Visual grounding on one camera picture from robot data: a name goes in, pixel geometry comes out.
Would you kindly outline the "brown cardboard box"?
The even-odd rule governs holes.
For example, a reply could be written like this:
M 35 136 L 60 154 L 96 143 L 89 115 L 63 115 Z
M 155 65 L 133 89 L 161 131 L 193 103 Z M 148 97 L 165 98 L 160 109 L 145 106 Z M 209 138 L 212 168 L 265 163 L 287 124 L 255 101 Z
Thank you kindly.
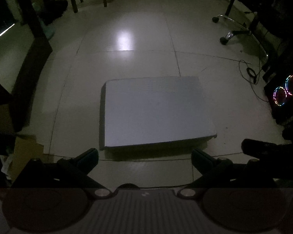
M 16 137 L 13 153 L 0 155 L 1 171 L 8 180 L 14 181 L 31 159 L 43 157 L 44 146 L 32 138 Z

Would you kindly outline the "computer case RGB fans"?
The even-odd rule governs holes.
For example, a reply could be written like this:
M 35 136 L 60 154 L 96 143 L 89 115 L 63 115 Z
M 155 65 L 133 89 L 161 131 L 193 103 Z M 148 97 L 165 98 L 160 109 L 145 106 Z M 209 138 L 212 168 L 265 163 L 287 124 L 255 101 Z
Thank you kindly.
M 277 124 L 285 125 L 293 119 L 293 63 L 265 85 L 264 93 Z

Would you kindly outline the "chrome office chair base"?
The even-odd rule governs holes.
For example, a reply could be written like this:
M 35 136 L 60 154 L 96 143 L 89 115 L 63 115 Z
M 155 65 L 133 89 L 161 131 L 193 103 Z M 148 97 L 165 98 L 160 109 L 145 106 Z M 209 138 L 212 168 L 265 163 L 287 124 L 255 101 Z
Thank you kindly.
M 220 43 L 222 45 L 227 45 L 231 39 L 239 35 L 250 36 L 258 44 L 261 51 L 263 52 L 263 61 L 268 61 L 269 54 L 267 52 L 267 47 L 265 47 L 265 41 L 263 40 L 262 36 L 260 35 L 260 33 L 258 33 L 257 30 L 252 30 L 250 26 L 247 26 L 247 24 L 241 24 L 224 14 L 219 14 L 217 16 L 212 17 L 212 22 L 217 24 L 219 23 L 220 19 L 223 19 L 223 21 L 229 21 L 233 23 L 235 26 L 239 27 L 238 30 L 229 31 L 225 36 L 220 37 Z

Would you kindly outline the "teal plastic stool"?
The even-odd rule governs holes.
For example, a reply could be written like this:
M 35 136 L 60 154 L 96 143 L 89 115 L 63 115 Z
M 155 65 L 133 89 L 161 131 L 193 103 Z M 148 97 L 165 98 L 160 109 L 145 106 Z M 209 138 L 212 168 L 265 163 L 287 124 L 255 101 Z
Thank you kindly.
M 43 20 L 42 20 L 42 18 L 41 18 L 41 7 L 39 6 L 38 3 L 33 2 L 33 3 L 32 3 L 32 7 L 33 7 L 34 11 L 36 12 L 36 14 L 37 14 L 37 16 L 38 16 L 38 20 L 39 20 L 39 22 L 40 22 L 40 24 L 41 24 L 41 27 L 42 27 L 42 29 L 43 29 L 43 32 L 44 32 L 46 38 L 47 38 L 48 40 L 52 39 L 52 37 L 53 37 L 54 34 L 55 34 L 55 29 L 54 29 L 53 27 L 47 26 L 47 25 L 43 22 Z

